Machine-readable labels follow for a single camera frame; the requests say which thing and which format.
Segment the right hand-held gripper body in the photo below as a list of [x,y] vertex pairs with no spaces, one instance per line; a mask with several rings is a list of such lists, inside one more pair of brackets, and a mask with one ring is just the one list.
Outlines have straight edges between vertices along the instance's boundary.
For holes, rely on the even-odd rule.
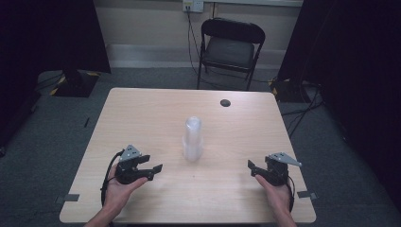
[[268,156],[271,158],[271,163],[268,165],[266,164],[268,176],[264,179],[273,186],[284,185],[288,182],[289,165],[298,167],[302,166],[300,162],[284,152],[273,153]]

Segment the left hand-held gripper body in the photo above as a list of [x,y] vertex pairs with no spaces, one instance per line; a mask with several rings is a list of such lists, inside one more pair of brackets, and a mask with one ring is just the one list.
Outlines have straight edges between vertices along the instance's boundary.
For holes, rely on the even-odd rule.
[[119,183],[130,184],[138,180],[136,173],[140,170],[137,168],[140,156],[143,156],[143,154],[133,145],[128,145],[123,151],[114,174]]

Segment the stack of clear plastic cups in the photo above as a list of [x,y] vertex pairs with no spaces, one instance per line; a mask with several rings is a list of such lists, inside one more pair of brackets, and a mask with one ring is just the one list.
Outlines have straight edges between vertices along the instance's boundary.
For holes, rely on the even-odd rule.
[[183,157],[190,162],[199,160],[203,152],[203,137],[201,134],[201,120],[191,116],[185,121],[183,136]]

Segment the person's left hand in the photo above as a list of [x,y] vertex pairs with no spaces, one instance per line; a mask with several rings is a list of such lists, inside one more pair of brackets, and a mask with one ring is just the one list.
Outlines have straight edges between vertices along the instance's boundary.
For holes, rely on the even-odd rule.
[[140,178],[133,183],[122,184],[115,178],[114,174],[110,174],[102,211],[108,217],[115,218],[125,207],[133,191],[147,181],[147,178]]

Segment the person's right hand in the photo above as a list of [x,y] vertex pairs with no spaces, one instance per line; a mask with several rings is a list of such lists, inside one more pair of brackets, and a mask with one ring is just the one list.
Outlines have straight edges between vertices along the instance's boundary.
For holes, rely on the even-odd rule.
[[288,188],[285,185],[273,186],[260,175],[256,175],[255,178],[266,192],[273,216],[276,219],[290,217]]

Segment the grey tape strip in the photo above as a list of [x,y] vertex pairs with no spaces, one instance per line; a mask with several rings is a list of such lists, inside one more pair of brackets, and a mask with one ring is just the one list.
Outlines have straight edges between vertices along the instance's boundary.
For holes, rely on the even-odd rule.
[[56,198],[56,203],[63,204],[66,201],[78,201],[79,194],[67,194],[64,196],[58,196]]
[[315,192],[309,192],[309,191],[298,191],[297,195],[300,199],[310,198],[312,201],[318,198],[318,195]]

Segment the black stand base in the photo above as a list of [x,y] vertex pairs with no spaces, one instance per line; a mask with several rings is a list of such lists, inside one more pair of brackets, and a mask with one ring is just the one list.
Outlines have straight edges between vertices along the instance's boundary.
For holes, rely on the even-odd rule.
[[274,79],[270,83],[271,92],[278,102],[283,103],[310,103],[311,100],[303,87],[303,83],[296,79]]
[[88,97],[99,79],[99,73],[63,70],[61,79],[50,92],[52,96]]

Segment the black folding chair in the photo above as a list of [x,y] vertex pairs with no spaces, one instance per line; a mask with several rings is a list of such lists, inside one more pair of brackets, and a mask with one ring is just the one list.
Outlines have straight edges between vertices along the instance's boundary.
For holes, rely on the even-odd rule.
[[249,90],[261,48],[266,41],[264,30],[253,23],[211,18],[202,23],[200,31],[197,88],[201,84],[202,67],[211,66],[245,73],[246,90]]

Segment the black curtain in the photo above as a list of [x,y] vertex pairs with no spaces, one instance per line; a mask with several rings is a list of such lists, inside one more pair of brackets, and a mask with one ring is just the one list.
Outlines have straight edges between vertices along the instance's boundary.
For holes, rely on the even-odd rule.
[[0,147],[58,70],[111,71],[95,0],[0,0]]
[[303,0],[278,78],[320,85],[401,212],[401,0]]

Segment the white wall socket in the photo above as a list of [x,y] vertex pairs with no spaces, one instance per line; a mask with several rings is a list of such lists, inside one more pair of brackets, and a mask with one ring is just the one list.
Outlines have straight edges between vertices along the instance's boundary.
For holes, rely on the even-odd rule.
[[202,0],[183,0],[184,12],[202,13],[204,9],[204,2]]

